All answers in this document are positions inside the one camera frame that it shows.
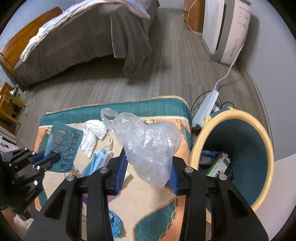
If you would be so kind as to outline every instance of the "wooden cabinet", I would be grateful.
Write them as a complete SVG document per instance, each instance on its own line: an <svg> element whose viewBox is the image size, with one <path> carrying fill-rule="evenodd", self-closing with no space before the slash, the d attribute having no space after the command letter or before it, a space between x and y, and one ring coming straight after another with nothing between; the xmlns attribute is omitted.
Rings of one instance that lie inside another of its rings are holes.
<svg viewBox="0 0 296 241"><path fill-rule="evenodd" d="M184 21L187 22L187 15L194 0L184 0ZM189 12L188 25L193 31L202 33L205 17L205 0L196 0Z"/></svg>

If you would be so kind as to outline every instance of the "teal mattress border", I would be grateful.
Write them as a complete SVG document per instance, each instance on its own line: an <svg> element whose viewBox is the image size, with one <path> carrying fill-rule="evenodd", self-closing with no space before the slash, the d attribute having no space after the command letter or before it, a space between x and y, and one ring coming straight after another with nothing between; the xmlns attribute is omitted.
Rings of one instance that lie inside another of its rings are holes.
<svg viewBox="0 0 296 241"><path fill-rule="evenodd" d="M112 104L97 104L79 106L58 112L47 113L41 117L39 126L53 125L54 121L64 124L83 123L87 120L101 120L101 110L110 108L118 113L130 112L139 117L150 116L181 116L187 118L192 126L191 112L186 103L177 98L159 98L139 100L135 102L123 102Z"/></svg>

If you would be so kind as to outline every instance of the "wooden headboard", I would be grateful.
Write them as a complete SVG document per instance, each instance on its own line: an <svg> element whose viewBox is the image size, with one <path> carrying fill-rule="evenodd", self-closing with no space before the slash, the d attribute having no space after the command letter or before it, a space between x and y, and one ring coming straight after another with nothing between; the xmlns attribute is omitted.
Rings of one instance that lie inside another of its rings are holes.
<svg viewBox="0 0 296 241"><path fill-rule="evenodd" d="M52 18L60 15L63 11L59 7L55 7L40 17L34 19L27 26L21 29L0 51L0 62L14 76L13 68L20 58L20 54L28 45L29 40L34 37L39 28Z"/></svg>

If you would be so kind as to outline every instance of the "blue surgical mask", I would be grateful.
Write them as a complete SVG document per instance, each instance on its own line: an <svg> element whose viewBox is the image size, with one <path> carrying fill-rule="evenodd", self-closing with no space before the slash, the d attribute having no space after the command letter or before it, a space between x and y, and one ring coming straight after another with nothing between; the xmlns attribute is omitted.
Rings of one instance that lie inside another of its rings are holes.
<svg viewBox="0 0 296 241"><path fill-rule="evenodd" d="M108 160L109 153L102 149L94 154L92 161L83 169L82 175L89 176L93 174L96 170L104 167L106 161Z"/></svg>

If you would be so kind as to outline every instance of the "clear plastic bag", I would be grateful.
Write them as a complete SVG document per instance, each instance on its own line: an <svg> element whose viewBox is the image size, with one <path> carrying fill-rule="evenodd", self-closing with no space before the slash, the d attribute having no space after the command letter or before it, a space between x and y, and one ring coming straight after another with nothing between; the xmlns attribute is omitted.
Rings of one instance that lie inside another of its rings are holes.
<svg viewBox="0 0 296 241"><path fill-rule="evenodd" d="M113 121L106 117L115 117ZM170 179L173 155L180 147L182 132L169 121L146 125L127 112L101 110L101 119L124 147L127 160L145 182L162 188Z"/></svg>

